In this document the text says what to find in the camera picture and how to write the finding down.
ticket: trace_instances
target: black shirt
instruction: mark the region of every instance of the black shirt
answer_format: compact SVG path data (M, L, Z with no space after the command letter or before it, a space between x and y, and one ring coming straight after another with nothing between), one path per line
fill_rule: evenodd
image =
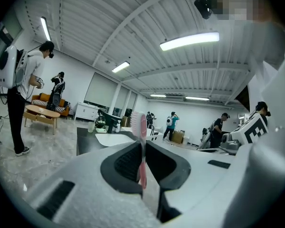
M57 78L57 77L56 77L56 78L52 78L51 81L52 81L53 83L55 83L55 86L60 83L59 78Z
M260 114L260 115L261 115L261 117L262 117L262 119L263 119L265 125L267 126L267 124L268 124L267 118L266 118L264 115L262 115L262 114Z
M215 122L214 122L214 127L215 126L218 126L218 128L220 130L222 130L222 127L223 127L223 122L220 118L218 118ZM221 134L216 130L216 129L213 129L212 131L212 134L213 134L213 137L215 138L221 138Z

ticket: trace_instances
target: white sneaker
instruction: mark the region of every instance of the white sneaker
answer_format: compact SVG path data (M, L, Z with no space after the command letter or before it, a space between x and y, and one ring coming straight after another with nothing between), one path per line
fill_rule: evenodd
M29 152L29 148L28 147L24 147L24 150L21 153L16 153L16 156L21 156L23 154L27 154Z

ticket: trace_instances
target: white shirt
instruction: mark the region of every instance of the white shirt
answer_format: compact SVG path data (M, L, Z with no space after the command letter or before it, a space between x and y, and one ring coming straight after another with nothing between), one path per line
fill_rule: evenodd
M31 75L41 78L43 72L43 54L41 51L31 51L28 53L28 64L25 72L24 80L17 87L18 92L26 100L29 91L29 79Z

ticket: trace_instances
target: black pants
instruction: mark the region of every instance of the black pants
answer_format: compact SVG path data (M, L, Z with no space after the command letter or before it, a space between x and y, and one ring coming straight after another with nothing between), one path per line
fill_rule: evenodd
M211 134L211 136L210 136L210 148L218 148L220 146L221 140L222 140L221 138L214 137Z
M169 140L171 141L172 140L172 135L173 135L173 132L174 132L174 128L167 128L165 133L163 134L163 138L165 138L167 136L168 132L170 132Z
M14 87L8 90L8 110L11 135L14 142L15 153L21 153L24 150L24 144L21 138L21 124L24 112L25 99L18 93Z
M52 91L51 95L49 96L49 100L47 102L46 108L50 111L55 111L56 107L53 104L53 96L54 96L54 91Z

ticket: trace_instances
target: wooden table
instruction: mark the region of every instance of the wooden table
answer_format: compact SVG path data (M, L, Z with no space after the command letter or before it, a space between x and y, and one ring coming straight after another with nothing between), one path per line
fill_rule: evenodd
M60 117L60 114L58 112L52 112L50 110L40 108L37 105L31 104L27 105L25 108L27 109L27 111L23 114L23 116L25 117L25 127L27 124L27 119L30 119L32 121L39 121L45 124L51 124L53 125L53 135L55 135L55 121L57 128L57 118Z

